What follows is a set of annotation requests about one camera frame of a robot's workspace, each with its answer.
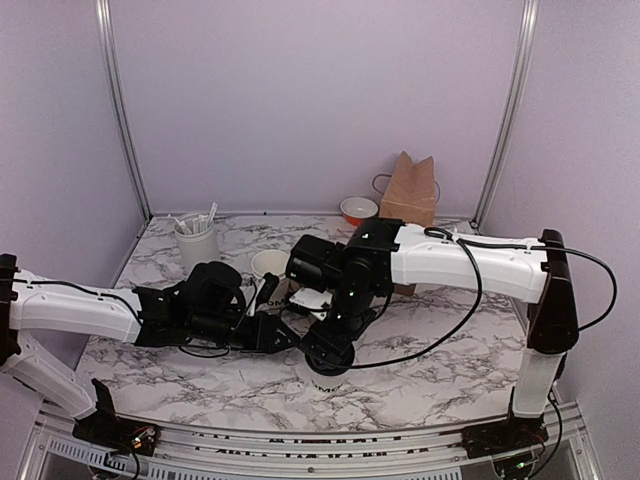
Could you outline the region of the white paper coffee cup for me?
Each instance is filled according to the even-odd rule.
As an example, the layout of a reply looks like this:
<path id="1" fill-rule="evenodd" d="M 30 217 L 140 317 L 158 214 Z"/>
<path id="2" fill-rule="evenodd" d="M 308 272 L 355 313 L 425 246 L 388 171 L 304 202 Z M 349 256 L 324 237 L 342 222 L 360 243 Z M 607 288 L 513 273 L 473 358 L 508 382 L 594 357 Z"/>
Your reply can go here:
<path id="1" fill-rule="evenodd" d="M 347 378 L 347 374 L 341 375 L 322 375 L 314 370 L 309 371 L 309 382 L 311 386 L 318 392 L 324 394 L 333 394 L 340 390 Z"/>

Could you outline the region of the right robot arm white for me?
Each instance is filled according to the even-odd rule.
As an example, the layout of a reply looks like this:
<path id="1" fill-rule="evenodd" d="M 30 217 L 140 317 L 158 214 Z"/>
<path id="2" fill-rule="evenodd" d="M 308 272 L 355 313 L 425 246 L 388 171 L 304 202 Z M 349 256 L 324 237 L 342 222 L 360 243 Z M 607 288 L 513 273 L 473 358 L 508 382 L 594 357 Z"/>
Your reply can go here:
<path id="1" fill-rule="evenodd" d="M 534 431 L 563 357 L 577 343 L 577 308 L 563 238 L 521 240 L 453 233 L 401 220 L 364 221 L 345 244 L 311 235 L 293 247 L 287 278 L 332 299 L 299 343 L 309 368 L 335 377 L 355 368 L 355 341 L 375 320 L 370 305 L 398 285 L 433 284 L 495 293 L 528 306 L 526 348 L 495 438 L 515 448 Z"/>

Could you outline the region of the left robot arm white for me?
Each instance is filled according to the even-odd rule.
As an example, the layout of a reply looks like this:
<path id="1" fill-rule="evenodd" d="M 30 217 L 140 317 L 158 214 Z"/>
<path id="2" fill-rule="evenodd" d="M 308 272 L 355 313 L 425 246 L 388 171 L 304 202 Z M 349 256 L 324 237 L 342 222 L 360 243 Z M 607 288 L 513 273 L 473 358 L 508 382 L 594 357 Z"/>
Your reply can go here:
<path id="1" fill-rule="evenodd" d="M 298 335 L 278 316 L 260 310 L 277 278 L 266 274 L 245 297 L 242 277 L 221 261 L 197 264 L 188 278 L 164 289 L 93 290 L 22 270 L 1 257 L 1 369 L 62 407 L 106 445 L 125 438 L 109 389 L 84 380 L 46 349 L 33 330 L 110 338 L 137 347 L 184 347 L 274 354 L 294 347 Z"/>

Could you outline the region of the orange white bowl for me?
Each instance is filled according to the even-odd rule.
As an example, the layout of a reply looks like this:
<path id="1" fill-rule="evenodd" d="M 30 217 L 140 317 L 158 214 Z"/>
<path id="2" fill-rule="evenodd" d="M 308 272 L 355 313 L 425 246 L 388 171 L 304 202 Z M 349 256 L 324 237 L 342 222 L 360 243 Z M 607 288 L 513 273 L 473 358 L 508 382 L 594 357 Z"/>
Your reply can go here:
<path id="1" fill-rule="evenodd" d="M 364 197 L 345 198 L 340 203 L 344 219 L 352 226 L 359 226 L 364 220 L 374 218 L 378 213 L 377 204 Z"/>

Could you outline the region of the brown paper bag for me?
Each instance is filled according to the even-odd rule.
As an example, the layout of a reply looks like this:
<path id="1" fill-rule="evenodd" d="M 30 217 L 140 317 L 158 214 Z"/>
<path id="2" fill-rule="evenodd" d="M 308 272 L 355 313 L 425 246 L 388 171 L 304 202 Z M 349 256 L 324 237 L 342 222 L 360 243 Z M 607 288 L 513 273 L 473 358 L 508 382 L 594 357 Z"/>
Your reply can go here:
<path id="1" fill-rule="evenodd" d="M 394 171 L 379 173 L 371 182 L 381 195 L 381 218 L 403 220 L 422 227 L 434 225 L 439 187 L 435 181 L 433 157 L 414 162 L 405 151 L 401 152 Z"/>

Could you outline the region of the white ribbed canister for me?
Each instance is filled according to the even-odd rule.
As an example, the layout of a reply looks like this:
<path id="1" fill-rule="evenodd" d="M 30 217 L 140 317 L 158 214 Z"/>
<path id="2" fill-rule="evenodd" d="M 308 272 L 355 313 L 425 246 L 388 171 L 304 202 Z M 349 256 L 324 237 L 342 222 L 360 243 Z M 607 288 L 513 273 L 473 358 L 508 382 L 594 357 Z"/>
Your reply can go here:
<path id="1" fill-rule="evenodd" d="M 210 214 L 194 212 L 176 218 L 174 235 L 187 274 L 200 263 L 221 259 L 214 220 Z"/>

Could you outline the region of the white wrapped stir stick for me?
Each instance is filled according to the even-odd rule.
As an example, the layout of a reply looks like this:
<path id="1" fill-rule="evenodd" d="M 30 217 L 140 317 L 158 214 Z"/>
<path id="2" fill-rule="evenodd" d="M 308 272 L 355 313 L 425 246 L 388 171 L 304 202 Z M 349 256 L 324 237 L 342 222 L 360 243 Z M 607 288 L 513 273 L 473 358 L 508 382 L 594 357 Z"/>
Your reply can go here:
<path id="1" fill-rule="evenodd" d="M 215 217 L 215 214 L 217 212 L 218 209 L 218 204 L 217 202 L 212 202 L 208 215 L 207 215 L 207 223 L 211 223 Z"/>

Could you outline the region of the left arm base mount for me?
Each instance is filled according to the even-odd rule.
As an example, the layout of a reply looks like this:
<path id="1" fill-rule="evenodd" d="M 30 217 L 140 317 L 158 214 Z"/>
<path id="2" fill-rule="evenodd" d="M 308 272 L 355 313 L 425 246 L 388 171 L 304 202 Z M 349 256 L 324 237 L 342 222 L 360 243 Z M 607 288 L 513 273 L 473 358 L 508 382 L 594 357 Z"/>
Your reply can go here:
<path id="1" fill-rule="evenodd" d="M 97 379 L 91 384 L 96 393 L 95 410 L 75 419 L 73 436 L 96 445 L 152 456 L 159 438 L 159 426 L 147 421 L 124 418 L 116 413 L 111 393 Z"/>

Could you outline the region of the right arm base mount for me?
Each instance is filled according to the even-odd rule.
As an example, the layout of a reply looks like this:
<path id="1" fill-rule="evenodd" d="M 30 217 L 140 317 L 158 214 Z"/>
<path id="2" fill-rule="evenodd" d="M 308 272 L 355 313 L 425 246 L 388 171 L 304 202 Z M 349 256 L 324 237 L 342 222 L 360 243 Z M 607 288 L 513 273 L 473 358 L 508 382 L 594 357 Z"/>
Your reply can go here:
<path id="1" fill-rule="evenodd" d="M 531 447 L 548 439 L 544 414 L 521 416 L 515 413 L 513 402 L 504 419 L 464 427 L 461 431 L 461 445 L 469 459 Z"/>

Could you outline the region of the aluminium frame post right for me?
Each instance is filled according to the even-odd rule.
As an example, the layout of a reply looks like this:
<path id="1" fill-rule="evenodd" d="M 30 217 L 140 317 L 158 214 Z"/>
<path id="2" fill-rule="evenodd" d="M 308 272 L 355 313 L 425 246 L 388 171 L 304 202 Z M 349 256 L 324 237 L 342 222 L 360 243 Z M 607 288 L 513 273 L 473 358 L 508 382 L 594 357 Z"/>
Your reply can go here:
<path id="1" fill-rule="evenodd" d="M 540 2 L 526 0 L 516 42 L 515 58 L 507 98 L 502 113 L 496 141 L 492 150 L 488 171 L 475 209 L 472 223 L 481 229 L 486 221 L 499 185 L 500 175 L 506 163 L 509 144 L 519 106 L 524 96 L 527 77 L 533 55 L 535 30 L 539 16 Z"/>

